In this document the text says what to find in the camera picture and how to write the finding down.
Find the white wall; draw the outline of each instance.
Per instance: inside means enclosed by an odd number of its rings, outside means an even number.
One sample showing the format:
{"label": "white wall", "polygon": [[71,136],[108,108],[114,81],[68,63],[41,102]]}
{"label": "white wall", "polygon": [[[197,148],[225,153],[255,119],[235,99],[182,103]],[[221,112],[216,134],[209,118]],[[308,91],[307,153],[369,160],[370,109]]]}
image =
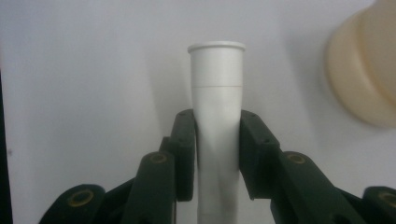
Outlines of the white wall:
{"label": "white wall", "polygon": [[[16,224],[37,223],[66,189],[107,190],[191,107],[187,46],[247,45],[244,108],[284,150],[311,157],[341,189],[396,188],[396,131],[349,115],[323,74],[334,29],[371,0],[1,1],[0,55]],[[240,223],[273,223],[241,182]],[[178,205],[196,223],[196,201]]]}

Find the beige plastic cap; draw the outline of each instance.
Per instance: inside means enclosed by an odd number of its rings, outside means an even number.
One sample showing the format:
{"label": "beige plastic cap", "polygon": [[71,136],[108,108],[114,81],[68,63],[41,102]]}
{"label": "beige plastic cap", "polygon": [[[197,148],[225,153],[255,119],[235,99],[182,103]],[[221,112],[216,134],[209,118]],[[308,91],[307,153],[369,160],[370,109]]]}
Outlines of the beige plastic cap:
{"label": "beige plastic cap", "polygon": [[396,1],[379,0],[333,35],[327,75],[342,104],[378,126],[396,127]]}

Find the black plastic part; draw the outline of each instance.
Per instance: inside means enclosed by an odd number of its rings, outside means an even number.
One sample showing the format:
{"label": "black plastic part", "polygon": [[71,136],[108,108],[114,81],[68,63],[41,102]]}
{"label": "black plastic part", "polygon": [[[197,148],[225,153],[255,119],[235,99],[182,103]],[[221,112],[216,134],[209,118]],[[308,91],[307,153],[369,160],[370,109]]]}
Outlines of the black plastic part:
{"label": "black plastic part", "polygon": [[195,123],[191,109],[176,115],[172,134],[163,139],[160,151],[168,151],[175,157],[177,200],[190,201],[194,187],[195,161]]}
{"label": "black plastic part", "polygon": [[175,159],[153,152],[140,162],[121,224],[171,224],[175,221]]}
{"label": "black plastic part", "polygon": [[396,223],[396,190],[387,187],[370,187],[362,198],[366,211],[370,211],[370,221],[377,224]]}
{"label": "black plastic part", "polygon": [[279,142],[259,116],[242,110],[239,145],[239,168],[250,199],[271,198]]}
{"label": "black plastic part", "polygon": [[67,190],[55,201],[40,224],[93,224],[105,191],[97,185],[79,185]]}
{"label": "black plastic part", "polygon": [[274,188],[272,198],[271,211],[276,224],[299,223],[297,215],[283,188]]}
{"label": "black plastic part", "polygon": [[367,222],[371,224],[379,223],[372,210],[368,210],[369,206],[364,205],[363,199],[348,193],[342,189],[338,189],[349,204],[355,209],[357,213]]}
{"label": "black plastic part", "polygon": [[6,129],[4,125],[3,91],[0,89],[0,223],[12,224],[11,196],[7,166]]}
{"label": "black plastic part", "polygon": [[100,208],[100,216],[95,223],[120,223],[133,184],[134,179],[131,179],[105,194],[105,199]]}
{"label": "black plastic part", "polygon": [[[282,188],[298,223],[366,223],[308,157],[284,152],[278,160],[279,181],[274,188]],[[273,203],[282,203],[278,198],[279,195],[274,195]]]}

